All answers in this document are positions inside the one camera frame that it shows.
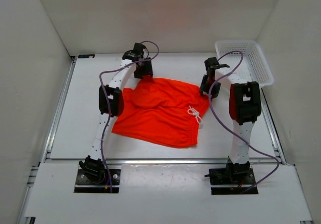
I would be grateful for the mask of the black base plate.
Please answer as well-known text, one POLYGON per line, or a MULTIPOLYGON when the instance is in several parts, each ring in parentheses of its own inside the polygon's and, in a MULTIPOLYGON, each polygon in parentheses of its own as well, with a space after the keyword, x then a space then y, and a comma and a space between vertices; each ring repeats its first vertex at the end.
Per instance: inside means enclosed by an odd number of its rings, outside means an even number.
POLYGON ((204 175, 210 180, 211 195, 239 195, 239 194, 258 194, 256 186, 247 190, 256 183, 253 169, 250 168, 248 174, 231 180, 225 168, 209 169, 208 174, 204 175))
POLYGON ((108 193, 118 194, 121 179, 121 169, 110 169, 112 185, 108 180, 107 171, 98 179, 89 178, 82 169, 78 169, 74 193, 108 193))

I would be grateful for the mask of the aluminium left rail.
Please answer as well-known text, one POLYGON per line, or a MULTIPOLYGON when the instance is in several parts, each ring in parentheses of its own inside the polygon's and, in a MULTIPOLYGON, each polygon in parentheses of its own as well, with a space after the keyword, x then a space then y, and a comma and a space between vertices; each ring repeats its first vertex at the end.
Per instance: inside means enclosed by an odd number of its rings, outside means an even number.
POLYGON ((59 95, 58 103, 57 103, 57 106, 56 106, 56 109, 55 109, 55 113, 54 113, 54 116, 53 116, 53 119, 52 119, 52 122, 51 122, 51 125, 50 125, 49 132, 47 134, 47 138, 46 138, 45 143, 44 143, 44 149, 43 149, 43 152, 42 152, 42 154, 40 156, 39 163, 45 163, 47 154, 52 149, 52 145, 53 145, 53 142, 54 142, 54 139, 55 139, 55 135, 56 135, 56 132, 57 132, 57 129, 58 129, 59 121, 60 121, 61 114, 62 114, 62 111, 63 111, 64 103, 65 103, 65 100, 66 100, 66 97, 67 97, 67 93, 68 93, 68 89, 69 89, 70 82, 71 82, 71 79, 72 79, 72 75, 73 75, 73 72, 74 72, 76 61, 77 61, 77 56, 72 56, 71 57, 71 64, 70 64, 68 73, 66 75, 66 78, 64 80, 62 90, 61 90, 60 95, 59 95))

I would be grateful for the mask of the black corner label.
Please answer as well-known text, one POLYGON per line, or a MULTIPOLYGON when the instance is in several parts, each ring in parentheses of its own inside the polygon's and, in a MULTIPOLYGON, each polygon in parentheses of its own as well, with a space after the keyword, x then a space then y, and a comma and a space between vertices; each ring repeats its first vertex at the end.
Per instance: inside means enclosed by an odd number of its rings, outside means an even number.
POLYGON ((95 54, 79 54, 78 59, 90 59, 94 58, 95 54))

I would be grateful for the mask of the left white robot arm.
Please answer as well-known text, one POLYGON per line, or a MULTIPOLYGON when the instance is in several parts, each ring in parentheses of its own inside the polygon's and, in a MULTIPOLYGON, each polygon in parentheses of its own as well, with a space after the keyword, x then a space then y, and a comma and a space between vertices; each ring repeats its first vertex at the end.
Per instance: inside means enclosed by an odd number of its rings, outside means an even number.
POLYGON ((88 156, 79 166, 84 175, 94 184, 104 184, 112 188, 112 174, 106 162, 104 144, 108 142, 110 133, 118 117, 124 111, 123 89, 133 75, 142 79, 153 76, 151 61, 159 54, 159 47, 152 41, 135 43, 126 51, 119 68, 105 70, 99 74, 98 108, 101 114, 96 139, 88 156))

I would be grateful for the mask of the orange shorts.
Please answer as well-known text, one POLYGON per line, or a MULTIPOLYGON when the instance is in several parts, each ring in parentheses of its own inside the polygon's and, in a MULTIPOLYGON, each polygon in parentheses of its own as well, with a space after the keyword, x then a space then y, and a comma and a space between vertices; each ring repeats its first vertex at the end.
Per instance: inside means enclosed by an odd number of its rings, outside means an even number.
POLYGON ((144 77, 134 89, 123 90, 124 111, 115 122, 114 134, 173 148, 198 143, 202 117, 209 108, 207 96, 196 85, 165 78, 144 77))

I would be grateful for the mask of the aluminium front rail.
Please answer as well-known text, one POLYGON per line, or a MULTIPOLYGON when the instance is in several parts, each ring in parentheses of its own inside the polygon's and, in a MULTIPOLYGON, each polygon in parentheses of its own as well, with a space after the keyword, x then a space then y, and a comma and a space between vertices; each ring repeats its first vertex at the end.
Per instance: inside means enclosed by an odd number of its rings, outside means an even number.
MULTIPOLYGON (((46 158, 44 163, 78 163, 79 161, 84 161, 80 159, 51 159, 46 158)), ((106 163, 109 165, 156 165, 156 164, 226 164, 227 158, 169 158, 169 159, 107 159, 106 163)), ((276 164, 276 161, 272 158, 251 158, 250 164, 276 164)))

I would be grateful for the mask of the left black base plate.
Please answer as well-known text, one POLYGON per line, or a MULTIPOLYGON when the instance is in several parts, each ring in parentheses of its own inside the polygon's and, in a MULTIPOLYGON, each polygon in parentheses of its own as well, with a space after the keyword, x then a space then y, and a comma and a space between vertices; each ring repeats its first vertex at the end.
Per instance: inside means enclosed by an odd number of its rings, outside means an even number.
POLYGON ((78 169, 74 193, 108 193, 118 194, 121 179, 121 169, 110 169, 112 185, 108 180, 107 171, 98 179, 89 178, 82 169, 78 169))

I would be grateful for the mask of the white plastic basket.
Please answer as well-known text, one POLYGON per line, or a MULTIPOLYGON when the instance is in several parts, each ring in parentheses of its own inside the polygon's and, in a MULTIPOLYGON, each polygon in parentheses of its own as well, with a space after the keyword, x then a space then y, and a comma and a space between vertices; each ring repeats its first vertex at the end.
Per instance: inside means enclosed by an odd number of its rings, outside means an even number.
POLYGON ((224 54, 222 63, 229 65, 232 69, 239 63, 241 51, 243 60, 236 69, 235 74, 246 81, 256 81, 260 87, 270 86, 274 83, 273 75, 259 44, 254 40, 220 40, 215 43, 217 57, 224 54))

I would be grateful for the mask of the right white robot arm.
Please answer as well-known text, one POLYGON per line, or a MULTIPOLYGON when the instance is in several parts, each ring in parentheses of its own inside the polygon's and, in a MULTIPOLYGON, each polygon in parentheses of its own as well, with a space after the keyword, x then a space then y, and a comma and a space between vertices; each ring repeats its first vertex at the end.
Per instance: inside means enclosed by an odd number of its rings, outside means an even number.
POLYGON ((228 111, 233 121, 233 140, 225 177, 236 184, 249 173, 249 143, 257 118, 261 115, 260 86, 256 81, 247 81, 231 71, 229 65, 220 64, 217 58, 205 60, 206 74, 200 85, 200 94, 206 93, 209 100, 219 95, 221 86, 229 91, 228 111))

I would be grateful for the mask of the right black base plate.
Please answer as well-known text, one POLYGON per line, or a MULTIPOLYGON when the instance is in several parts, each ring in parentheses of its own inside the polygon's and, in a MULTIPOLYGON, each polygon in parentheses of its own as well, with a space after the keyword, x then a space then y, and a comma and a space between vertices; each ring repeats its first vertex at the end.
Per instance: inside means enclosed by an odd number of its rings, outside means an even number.
POLYGON ((253 169, 250 168, 248 174, 231 180, 225 168, 209 169, 208 174, 204 175, 210 180, 211 195, 239 195, 239 194, 258 194, 256 186, 247 190, 256 183, 253 169))

